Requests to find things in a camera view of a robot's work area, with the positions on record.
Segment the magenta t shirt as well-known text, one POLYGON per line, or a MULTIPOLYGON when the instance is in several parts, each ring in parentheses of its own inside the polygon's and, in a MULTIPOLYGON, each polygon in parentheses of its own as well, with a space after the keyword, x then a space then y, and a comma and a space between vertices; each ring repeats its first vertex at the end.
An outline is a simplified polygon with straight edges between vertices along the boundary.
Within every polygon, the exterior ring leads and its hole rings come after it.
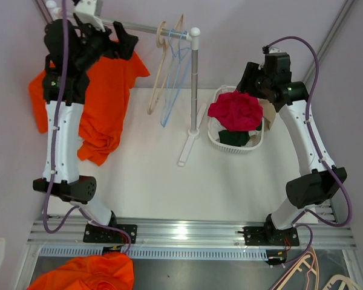
POLYGON ((210 105, 208 116, 231 132, 254 131, 261 125, 263 108, 257 98, 235 90, 220 94, 210 105))

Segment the beige wooden hanger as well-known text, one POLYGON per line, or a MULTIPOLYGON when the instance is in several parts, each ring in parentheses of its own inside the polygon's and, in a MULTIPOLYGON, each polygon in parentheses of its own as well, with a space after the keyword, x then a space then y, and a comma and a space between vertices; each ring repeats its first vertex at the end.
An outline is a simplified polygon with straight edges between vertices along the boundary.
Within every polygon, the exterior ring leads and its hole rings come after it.
POLYGON ((160 97, 163 94, 166 78, 169 76, 170 69, 171 69, 170 67, 167 69, 164 69, 165 60, 167 58, 167 54, 170 51, 170 47, 171 47, 171 41, 166 40, 161 35, 161 32, 164 28, 166 28, 166 21, 161 22, 159 24, 159 26, 157 27, 157 31, 156 31, 155 43, 157 45, 157 48, 162 49, 162 59, 160 61, 160 64, 159 64, 159 67, 157 70, 154 86, 152 88, 151 98, 148 103, 148 107, 147 107, 148 115, 151 115, 154 112, 154 110, 160 100, 160 97))

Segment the beige t shirt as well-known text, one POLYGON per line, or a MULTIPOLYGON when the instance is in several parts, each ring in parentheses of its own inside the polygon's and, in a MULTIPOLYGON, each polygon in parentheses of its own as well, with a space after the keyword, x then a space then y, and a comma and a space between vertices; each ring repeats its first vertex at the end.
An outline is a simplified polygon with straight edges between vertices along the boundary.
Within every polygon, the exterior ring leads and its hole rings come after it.
POLYGON ((263 109, 264 131, 269 131, 271 130, 276 118, 275 108, 273 104, 267 100, 260 100, 259 103, 263 109))

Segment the light blue wire hanger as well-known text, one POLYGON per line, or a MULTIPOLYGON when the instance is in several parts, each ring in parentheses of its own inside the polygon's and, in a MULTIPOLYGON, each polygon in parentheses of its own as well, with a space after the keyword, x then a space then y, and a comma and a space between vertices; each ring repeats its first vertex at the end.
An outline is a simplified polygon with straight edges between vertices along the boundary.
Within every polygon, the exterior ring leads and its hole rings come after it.
POLYGON ((174 92, 174 85, 173 85, 172 77, 174 76, 174 72, 176 69, 176 53, 175 53, 174 45, 171 43, 172 37, 170 34, 168 35, 168 40, 169 40, 168 44, 171 49, 171 63, 169 65, 168 74, 166 76, 165 102, 164 102, 162 114, 160 117, 160 124, 162 125, 163 128, 166 127, 168 120, 169 120, 169 116, 171 114, 171 110, 172 110, 172 93, 174 92))
POLYGON ((176 53, 176 69, 172 77, 174 92, 172 93, 172 103, 175 103, 180 94, 180 90, 184 85, 185 78, 191 64, 191 44, 183 45, 183 40, 180 37, 174 45, 176 53))

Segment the green and white t shirt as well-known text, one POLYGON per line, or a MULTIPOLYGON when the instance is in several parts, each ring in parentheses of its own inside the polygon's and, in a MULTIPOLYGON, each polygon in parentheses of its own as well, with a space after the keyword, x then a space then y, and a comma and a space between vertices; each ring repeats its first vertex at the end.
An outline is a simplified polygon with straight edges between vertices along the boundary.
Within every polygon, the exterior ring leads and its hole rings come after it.
POLYGON ((252 131, 229 131, 217 119, 212 119, 208 130, 212 138, 221 144, 235 147, 253 147, 258 143, 258 138, 262 130, 262 123, 252 131))

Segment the orange t shirt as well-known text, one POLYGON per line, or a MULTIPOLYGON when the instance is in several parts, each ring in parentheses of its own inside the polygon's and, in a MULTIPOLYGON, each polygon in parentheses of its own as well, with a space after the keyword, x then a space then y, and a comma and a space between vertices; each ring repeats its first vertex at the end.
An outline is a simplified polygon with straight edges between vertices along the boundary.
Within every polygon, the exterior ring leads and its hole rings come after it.
POLYGON ((129 60, 102 57, 90 68, 90 84, 79 126, 79 136, 83 139, 77 151, 80 160, 101 166, 118 148, 130 90, 137 78, 148 76, 150 72, 137 53, 129 60))

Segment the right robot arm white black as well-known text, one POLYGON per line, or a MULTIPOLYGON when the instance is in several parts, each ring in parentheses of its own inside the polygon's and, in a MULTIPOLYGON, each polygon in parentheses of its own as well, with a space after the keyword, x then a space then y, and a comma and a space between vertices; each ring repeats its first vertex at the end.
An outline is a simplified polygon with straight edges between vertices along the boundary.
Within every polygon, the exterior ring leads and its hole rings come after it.
POLYGON ((311 121, 310 97, 303 82, 292 81, 290 56, 280 50, 264 53, 263 65, 249 62, 237 91, 267 100, 286 125, 299 164, 300 176, 286 184, 287 198, 269 214, 263 237, 278 244, 307 210, 332 198, 347 178, 327 153, 311 121))

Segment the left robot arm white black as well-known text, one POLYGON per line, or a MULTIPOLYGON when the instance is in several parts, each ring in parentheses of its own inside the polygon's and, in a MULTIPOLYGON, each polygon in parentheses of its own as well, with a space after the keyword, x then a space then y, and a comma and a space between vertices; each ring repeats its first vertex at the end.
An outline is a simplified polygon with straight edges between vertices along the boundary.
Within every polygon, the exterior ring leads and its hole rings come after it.
POLYGON ((129 60, 138 37, 128 34, 120 22, 113 23, 118 41, 110 39, 111 30, 96 28, 77 19, 73 25, 58 19, 45 27, 45 77, 43 98, 47 112, 48 146, 42 177, 33 181, 33 190, 45 193, 43 214, 47 214, 50 196, 79 210, 98 226, 97 235, 104 242, 117 238, 118 227, 112 210, 95 197, 97 182, 93 176, 79 173, 77 137, 90 84, 88 70, 102 57, 129 60))

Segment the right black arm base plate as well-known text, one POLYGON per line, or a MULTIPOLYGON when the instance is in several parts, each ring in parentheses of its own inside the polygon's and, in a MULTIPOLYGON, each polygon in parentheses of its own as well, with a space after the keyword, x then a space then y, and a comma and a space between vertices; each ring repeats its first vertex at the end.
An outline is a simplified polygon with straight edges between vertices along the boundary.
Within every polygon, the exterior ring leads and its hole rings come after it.
POLYGON ((295 228, 276 230, 268 226, 245 226, 237 233, 243 235, 247 246, 299 246, 299 236, 295 228))

